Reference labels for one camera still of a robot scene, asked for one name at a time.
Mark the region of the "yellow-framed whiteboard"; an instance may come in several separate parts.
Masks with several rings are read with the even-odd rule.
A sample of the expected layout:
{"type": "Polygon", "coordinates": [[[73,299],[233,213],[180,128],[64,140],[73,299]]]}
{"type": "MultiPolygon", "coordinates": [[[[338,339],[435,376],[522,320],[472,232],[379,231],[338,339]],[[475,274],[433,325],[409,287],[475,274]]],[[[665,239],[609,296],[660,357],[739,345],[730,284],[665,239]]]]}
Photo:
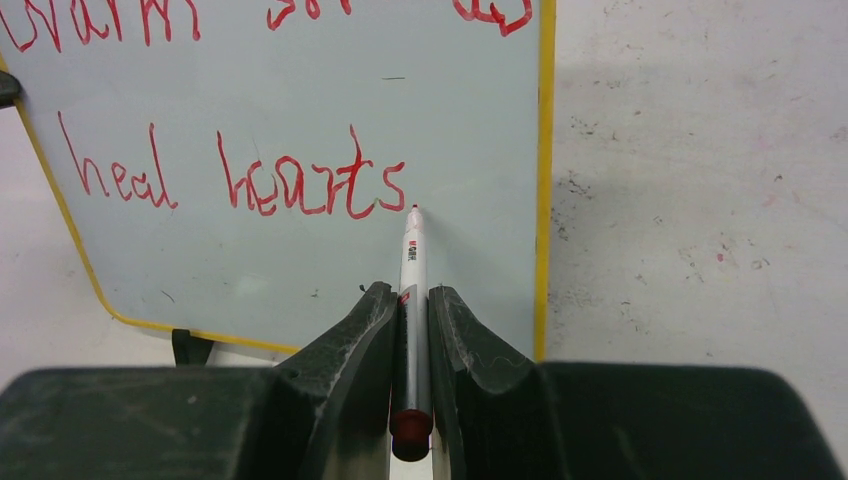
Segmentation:
{"type": "Polygon", "coordinates": [[[117,320],[293,352],[424,215],[428,280],[544,352],[552,1],[5,1],[1,67],[117,320]]]}

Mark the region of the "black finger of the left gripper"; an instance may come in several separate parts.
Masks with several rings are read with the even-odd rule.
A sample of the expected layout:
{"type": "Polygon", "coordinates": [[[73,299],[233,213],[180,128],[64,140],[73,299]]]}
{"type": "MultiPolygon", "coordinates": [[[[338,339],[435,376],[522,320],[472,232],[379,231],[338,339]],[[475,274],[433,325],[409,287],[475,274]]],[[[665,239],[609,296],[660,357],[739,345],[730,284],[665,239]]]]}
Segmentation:
{"type": "Polygon", "coordinates": [[[0,71],[0,108],[8,108],[20,97],[21,85],[11,74],[0,71]]]}

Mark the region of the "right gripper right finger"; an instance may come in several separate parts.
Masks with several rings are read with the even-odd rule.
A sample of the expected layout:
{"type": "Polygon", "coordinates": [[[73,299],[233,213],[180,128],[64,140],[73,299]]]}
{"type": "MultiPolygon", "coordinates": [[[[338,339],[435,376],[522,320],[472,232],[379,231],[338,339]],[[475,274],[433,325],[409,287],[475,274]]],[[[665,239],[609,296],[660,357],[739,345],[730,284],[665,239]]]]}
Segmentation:
{"type": "Polygon", "coordinates": [[[429,294],[438,479],[838,479],[796,391],[760,369],[537,363],[451,287],[429,294]]]}

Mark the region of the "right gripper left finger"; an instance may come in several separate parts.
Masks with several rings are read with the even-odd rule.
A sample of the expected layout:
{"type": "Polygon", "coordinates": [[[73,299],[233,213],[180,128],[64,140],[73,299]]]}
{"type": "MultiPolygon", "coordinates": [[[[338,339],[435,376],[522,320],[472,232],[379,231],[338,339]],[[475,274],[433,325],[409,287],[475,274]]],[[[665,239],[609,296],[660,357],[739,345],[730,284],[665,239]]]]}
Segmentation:
{"type": "Polygon", "coordinates": [[[274,367],[61,368],[1,396],[5,479],[385,479],[397,296],[274,367]]]}

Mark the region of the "white red marker pen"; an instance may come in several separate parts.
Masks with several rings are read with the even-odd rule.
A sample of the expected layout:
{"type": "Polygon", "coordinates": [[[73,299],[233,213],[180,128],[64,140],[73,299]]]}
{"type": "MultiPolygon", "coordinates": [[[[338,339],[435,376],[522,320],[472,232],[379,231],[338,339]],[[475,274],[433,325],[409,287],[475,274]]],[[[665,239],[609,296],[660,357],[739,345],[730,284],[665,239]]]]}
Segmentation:
{"type": "Polygon", "coordinates": [[[402,239],[390,403],[389,430],[396,458],[417,462],[427,456],[432,414],[426,239],[423,214],[413,205],[402,239]]]}

